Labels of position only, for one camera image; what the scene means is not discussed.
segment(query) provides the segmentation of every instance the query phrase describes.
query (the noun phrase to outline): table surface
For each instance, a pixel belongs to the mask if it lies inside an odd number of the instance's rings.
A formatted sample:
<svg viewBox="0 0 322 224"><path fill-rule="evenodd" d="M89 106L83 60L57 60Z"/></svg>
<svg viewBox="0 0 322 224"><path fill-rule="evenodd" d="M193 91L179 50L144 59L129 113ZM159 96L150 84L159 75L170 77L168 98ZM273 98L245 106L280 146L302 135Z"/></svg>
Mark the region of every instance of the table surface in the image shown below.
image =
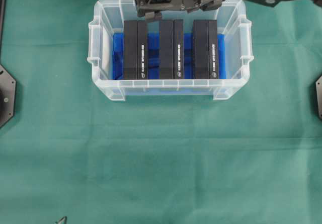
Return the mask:
<svg viewBox="0 0 322 224"><path fill-rule="evenodd" d="M109 101L87 63L97 0L7 0L3 223L321 223L322 9L246 3L249 82L209 96Z"/></svg>

